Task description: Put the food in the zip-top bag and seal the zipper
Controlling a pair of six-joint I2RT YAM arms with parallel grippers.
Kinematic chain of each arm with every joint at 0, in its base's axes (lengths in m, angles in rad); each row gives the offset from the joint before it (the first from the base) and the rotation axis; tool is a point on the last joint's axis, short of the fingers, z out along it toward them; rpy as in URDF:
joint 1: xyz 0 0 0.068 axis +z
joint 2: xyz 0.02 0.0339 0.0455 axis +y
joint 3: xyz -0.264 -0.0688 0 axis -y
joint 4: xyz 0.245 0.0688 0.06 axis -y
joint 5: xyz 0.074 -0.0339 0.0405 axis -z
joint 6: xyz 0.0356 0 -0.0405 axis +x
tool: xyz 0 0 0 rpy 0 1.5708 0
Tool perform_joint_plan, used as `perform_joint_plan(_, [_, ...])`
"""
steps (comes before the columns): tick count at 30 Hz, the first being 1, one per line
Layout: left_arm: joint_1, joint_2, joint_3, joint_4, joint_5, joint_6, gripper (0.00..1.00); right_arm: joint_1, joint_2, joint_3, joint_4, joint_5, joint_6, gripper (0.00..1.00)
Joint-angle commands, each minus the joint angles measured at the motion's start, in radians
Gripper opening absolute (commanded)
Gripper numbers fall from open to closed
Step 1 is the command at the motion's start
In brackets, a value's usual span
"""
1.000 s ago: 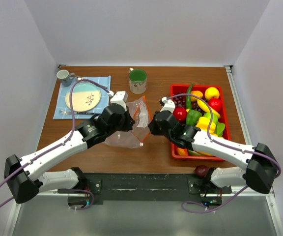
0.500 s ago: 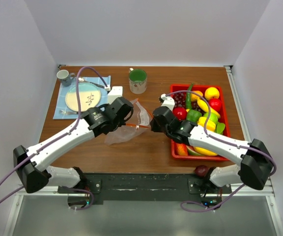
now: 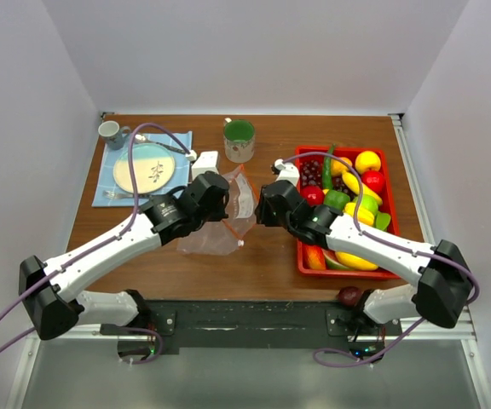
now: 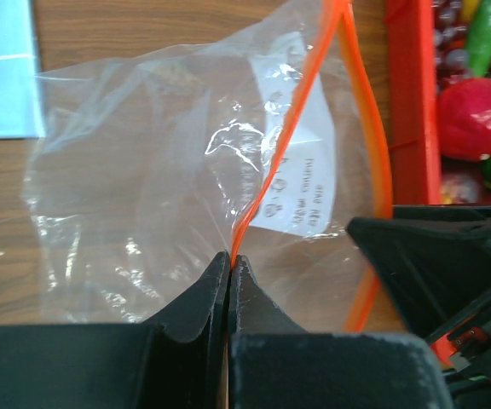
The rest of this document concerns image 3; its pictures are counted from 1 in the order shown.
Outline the clear orange-trimmed zip bag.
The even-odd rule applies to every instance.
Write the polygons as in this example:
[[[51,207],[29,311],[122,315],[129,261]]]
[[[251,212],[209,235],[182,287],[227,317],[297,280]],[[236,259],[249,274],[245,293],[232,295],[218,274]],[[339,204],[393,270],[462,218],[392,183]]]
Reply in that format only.
[[[228,218],[207,222],[198,232],[179,239],[176,249],[181,253],[226,256],[244,245],[246,233],[256,223],[257,190],[243,164],[223,177],[229,183]]]

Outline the green chili pepper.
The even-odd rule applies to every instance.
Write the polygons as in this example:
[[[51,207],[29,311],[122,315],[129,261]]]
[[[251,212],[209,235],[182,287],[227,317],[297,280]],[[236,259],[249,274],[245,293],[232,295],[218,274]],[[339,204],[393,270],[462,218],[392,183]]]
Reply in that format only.
[[[331,190],[332,184],[332,155],[334,153],[336,145],[332,144],[326,151],[326,156],[323,159],[322,171],[321,171],[321,187],[323,189]]]

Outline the yellow banana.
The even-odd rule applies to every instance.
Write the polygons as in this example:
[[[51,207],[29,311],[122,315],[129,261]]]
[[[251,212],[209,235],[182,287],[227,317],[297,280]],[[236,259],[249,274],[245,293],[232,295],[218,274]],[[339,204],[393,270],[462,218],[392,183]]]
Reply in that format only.
[[[374,197],[377,202],[378,202],[378,205],[382,205],[383,204],[383,200],[382,198],[376,194],[375,192],[373,192],[369,187],[367,187],[362,181],[360,178],[358,178],[356,175],[354,175],[353,173],[351,172],[344,172],[342,174],[342,180],[344,182],[344,185],[350,189],[354,194],[356,195],[359,195],[360,193],[363,193],[364,195],[370,195],[372,197]]]

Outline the yellow bell pepper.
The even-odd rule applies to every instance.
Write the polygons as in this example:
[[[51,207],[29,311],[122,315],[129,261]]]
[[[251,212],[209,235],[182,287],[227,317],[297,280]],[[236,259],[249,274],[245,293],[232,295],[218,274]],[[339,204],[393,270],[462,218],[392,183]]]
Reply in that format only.
[[[356,203],[349,202],[344,207],[344,213],[350,216],[355,216],[360,223],[366,224],[370,227],[374,226],[375,216],[363,206],[356,207]]]

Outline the green apple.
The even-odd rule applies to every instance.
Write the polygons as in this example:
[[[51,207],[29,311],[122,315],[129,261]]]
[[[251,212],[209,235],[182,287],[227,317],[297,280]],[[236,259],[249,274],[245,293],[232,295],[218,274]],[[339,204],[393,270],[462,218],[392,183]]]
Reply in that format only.
[[[372,217],[375,217],[378,214],[378,202],[370,195],[363,195],[361,200],[356,196],[352,202],[359,205],[359,214],[369,213]]]

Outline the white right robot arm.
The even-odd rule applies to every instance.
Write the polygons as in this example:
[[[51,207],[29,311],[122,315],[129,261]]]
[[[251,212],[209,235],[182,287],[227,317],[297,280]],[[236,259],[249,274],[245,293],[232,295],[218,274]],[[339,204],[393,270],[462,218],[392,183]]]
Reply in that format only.
[[[262,187],[256,217],[258,224],[282,227],[306,245],[358,256],[405,280],[405,285],[363,296],[352,323],[364,335],[389,321],[414,316],[451,329],[476,285],[455,243],[409,241],[357,222],[330,206],[311,206],[289,181]]]

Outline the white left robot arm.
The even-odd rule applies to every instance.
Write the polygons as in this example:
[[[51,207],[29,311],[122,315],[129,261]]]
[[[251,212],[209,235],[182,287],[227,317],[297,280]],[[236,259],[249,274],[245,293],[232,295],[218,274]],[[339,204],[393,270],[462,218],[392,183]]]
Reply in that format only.
[[[74,251],[21,262],[19,295],[37,335],[57,338],[77,325],[116,325],[144,332],[152,312],[135,290],[89,291],[99,278],[129,260],[226,218],[228,181],[208,171],[186,187],[154,195],[121,224]]]

